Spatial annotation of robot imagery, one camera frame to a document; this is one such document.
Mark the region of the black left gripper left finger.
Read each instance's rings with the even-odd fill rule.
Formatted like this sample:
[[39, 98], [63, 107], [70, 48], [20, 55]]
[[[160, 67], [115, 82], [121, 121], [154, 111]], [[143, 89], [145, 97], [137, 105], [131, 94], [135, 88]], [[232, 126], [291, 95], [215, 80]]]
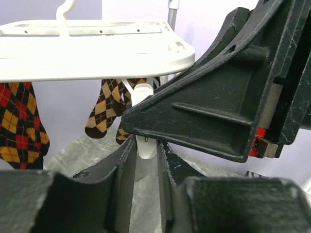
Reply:
[[71, 178], [53, 171], [1, 171], [1, 232], [128, 232], [136, 158], [131, 136]]

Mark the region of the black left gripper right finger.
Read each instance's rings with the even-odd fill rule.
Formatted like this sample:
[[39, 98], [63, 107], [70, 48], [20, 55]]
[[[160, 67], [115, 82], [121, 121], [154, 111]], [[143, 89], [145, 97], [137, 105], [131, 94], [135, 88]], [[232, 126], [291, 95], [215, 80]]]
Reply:
[[158, 180], [165, 233], [308, 233], [303, 191], [281, 178], [207, 177], [159, 143]]

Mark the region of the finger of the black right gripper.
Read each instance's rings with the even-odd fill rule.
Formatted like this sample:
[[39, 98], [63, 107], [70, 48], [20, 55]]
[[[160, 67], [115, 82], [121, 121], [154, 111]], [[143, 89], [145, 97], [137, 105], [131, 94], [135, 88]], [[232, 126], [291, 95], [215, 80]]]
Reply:
[[178, 75], [123, 117], [142, 111], [147, 123], [129, 133], [171, 142], [243, 163], [247, 130], [255, 118], [246, 108], [249, 78], [182, 78]]

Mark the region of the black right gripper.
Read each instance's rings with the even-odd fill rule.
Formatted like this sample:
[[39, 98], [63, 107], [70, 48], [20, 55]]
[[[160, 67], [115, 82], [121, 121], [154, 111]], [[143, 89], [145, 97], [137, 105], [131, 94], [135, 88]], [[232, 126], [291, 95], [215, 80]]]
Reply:
[[[243, 7], [230, 12], [211, 46], [181, 77], [249, 78], [258, 69], [259, 79], [247, 91], [246, 108], [255, 118], [242, 155], [275, 158], [300, 128], [311, 126], [311, 3], [260, 0], [251, 13]], [[268, 53], [263, 64], [262, 50]]]

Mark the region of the white clip sock hanger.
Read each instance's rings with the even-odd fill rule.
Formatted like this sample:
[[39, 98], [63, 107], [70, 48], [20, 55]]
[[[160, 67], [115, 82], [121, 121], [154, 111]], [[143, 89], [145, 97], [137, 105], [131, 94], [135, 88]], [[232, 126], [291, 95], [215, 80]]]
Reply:
[[169, 48], [165, 21], [68, 20], [67, 0], [53, 20], [25, 20], [0, 27], [3, 82], [147, 78], [191, 67], [195, 49], [175, 34]]

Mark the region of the white hanger clip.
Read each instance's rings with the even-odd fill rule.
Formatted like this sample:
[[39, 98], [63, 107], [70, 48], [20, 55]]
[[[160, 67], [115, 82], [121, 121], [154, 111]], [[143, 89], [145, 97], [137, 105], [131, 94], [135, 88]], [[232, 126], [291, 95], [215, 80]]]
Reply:
[[[132, 87], [126, 79], [121, 79], [122, 83], [129, 91], [131, 97], [132, 107], [137, 106], [147, 97], [154, 94], [153, 87], [148, 83], [140, 83]], [[142, 111], [136, 114], [130, 114], [128, 117], [121, 118], [121, 125], [125, 132], [130, 128], [142, 126], [147, 123], [146, 114]], [[149, 160], [157, 156], [157, 141], [156, 139], [149, 138], [148, 136], [140, 136], [134, 133], [137, 145], [137, 153], [141, 159]]]

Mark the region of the silver white drying rack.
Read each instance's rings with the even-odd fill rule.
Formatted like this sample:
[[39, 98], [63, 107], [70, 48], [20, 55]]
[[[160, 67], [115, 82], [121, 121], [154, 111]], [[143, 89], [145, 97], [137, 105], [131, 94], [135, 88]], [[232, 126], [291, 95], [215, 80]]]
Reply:
[[175, 23], [176, 23], [176, 17], [177, 17], [177, 11], [179, 9], [179, 0], [169, 0], [168, 1], [168, 19], [167, 19], [167, 26], [162, 29], [162, 32], [164, 33], [165, 37], [168, 40], [169, 48], [176, 52], [178, 51], [176, 42], [175, 42]]

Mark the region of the brown argyle hanging sock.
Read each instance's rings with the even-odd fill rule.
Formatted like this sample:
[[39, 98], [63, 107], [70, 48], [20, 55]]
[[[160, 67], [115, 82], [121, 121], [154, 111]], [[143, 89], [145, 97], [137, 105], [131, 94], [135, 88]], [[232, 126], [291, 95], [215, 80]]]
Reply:
[[85, 126], [86, 135], [95, 139], [105, 137], [115, 119], [121, 117], [130, 105], [131, 94], [121, 80], [102, 80], [98, 100]]

